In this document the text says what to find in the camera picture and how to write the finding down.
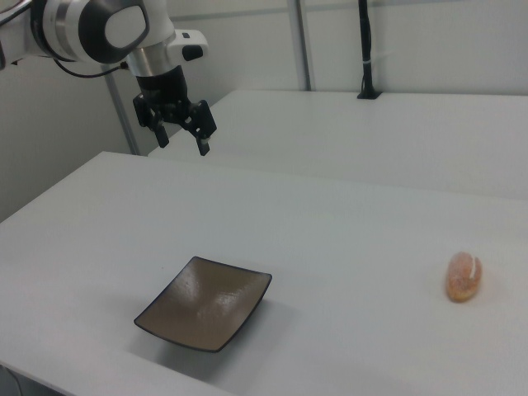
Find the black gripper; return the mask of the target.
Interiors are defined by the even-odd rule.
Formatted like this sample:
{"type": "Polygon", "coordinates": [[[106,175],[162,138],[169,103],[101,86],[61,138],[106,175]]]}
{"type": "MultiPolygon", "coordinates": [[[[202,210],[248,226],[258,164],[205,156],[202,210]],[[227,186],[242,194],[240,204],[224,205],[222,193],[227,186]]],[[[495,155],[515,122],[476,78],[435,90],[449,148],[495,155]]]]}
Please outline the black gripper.
{"type": "Polygon", "coordinates": [[[187,96],[186,79],[182,66],[152,77],[137,77],[140,94],[133,99],[139,125],[154,133],[158,146],[169,143],[163,126],[166,121],[183,125],[195,139],[201,156],[210,151],[209,140],[217,130],[209,104],[205,100],[191,103],[187,96]]]}

